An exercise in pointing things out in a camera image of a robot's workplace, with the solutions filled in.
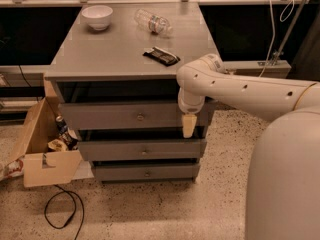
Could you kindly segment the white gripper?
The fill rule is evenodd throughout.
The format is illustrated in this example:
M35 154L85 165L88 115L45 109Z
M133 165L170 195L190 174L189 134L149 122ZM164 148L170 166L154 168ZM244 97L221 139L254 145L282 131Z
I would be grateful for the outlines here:
M204 103L204 96L194 95L183 88L179 90L178 106L180 110L185 113L182 116L182 129L184 138L190 138L193 135L197 123L197 116L195 114L201 111Z

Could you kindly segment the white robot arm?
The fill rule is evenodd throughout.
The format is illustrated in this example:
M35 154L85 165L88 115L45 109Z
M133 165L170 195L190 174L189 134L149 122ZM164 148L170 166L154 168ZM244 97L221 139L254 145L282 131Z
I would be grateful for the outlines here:
M248 172L246 240L320 240L320 84L231 75L216 54L181 66L183 135L207 97L269 122Z

